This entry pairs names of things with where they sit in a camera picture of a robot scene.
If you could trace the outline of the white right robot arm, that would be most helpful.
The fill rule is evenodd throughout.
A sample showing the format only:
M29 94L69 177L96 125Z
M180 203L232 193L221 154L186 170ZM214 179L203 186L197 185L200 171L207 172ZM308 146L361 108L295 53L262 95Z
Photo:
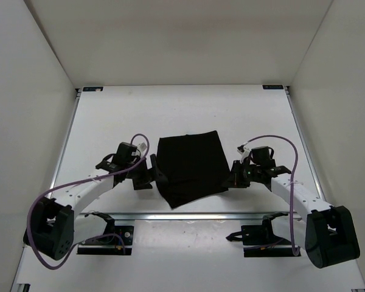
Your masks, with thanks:
M320 199L293 178L291 170L276 165L271 147L250 150L238 147L241 155L232 165L227 188L245 189L251 183L265 186L286 202L289 212L263 216L260 225L229 234L229 242L244 242L247 249L265 250L288 241L304 249L311 263L325 268L360 257L360 246L348 208Z

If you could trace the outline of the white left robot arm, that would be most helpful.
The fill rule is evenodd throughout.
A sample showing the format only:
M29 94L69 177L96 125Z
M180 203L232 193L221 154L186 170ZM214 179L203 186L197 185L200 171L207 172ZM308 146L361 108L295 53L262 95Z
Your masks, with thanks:
M51 198L38 199L30 208L23 242L38 255L53 260L67 257L75 245L90 240L122 247L123 239L115 232L112 216L83 211L126 179L132 181L134 190L150 189L152 182L167 184L156 156L147 157L147 153L147 144L122 142L86 179L56 187Z

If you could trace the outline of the black skirt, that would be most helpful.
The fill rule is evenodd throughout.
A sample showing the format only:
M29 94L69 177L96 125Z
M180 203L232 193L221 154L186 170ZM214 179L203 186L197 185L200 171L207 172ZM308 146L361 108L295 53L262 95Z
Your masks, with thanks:
M228 191L223 183L229 178L230 169L216 130L162 137L156 160L167 178L157 188L172 209Z

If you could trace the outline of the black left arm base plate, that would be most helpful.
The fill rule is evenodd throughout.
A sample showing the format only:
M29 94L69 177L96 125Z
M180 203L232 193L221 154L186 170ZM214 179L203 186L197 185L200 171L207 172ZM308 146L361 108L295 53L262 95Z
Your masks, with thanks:
M93 212L86 214L97 216L106 222L106 228L98 238L90 238L77 245L78 255L95 256L130 256L133 250L134 225L128 223L116 223L116 220L108 215Z

